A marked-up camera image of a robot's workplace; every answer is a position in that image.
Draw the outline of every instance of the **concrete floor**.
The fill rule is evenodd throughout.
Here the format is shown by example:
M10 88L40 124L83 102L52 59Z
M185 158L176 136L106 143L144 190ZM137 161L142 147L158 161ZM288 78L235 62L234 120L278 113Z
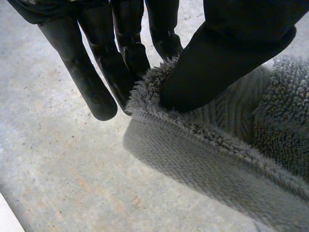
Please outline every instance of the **concrete floor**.
M181 1L183 45L203 20L201 0ZM309 54L308 25L307 14L285 53ZM0 191L25 231L256 231L249 218L126 152L130 117L95 120L57 52L7 1L0 28ZM142 40L158 65L147 12Z

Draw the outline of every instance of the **glove finger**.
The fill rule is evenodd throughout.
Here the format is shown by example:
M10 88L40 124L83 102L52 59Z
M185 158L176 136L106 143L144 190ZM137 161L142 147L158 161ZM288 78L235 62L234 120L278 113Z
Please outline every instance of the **glove finger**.
M111 0L111 4L119 50L130 72L141 80L150 68L140 39L143 0Z
M117 105L95 71L73 17L49 20L39 25L49 43L59 53L94 117L106 121L117 113Z

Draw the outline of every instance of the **black glove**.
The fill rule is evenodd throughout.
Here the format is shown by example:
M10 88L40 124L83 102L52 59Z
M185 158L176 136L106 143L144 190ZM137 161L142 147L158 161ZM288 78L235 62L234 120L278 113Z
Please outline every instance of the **black glove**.
M113 118L117 105L95 71L82 42L78 23L85 32L96 62L113 95L125 112L130 91L150 68L140 42L143 0L8 0L30 23L38 24L59 53L93 115ZM182 51L174 34L179 0L148 0L150 29L162 58ZM114 27L120 48L114 42Z
M206 21L181 53L163 85L161 103L187 112L283 51L307 0L204 0Z

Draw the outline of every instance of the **microfiber towel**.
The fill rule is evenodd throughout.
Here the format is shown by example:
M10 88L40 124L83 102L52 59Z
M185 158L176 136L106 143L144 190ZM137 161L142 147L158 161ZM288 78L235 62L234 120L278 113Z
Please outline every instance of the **microfiber towel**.
M125 148L269 228L309 230L309 59L278 56L186 114L159 104L176 62L132 91Z

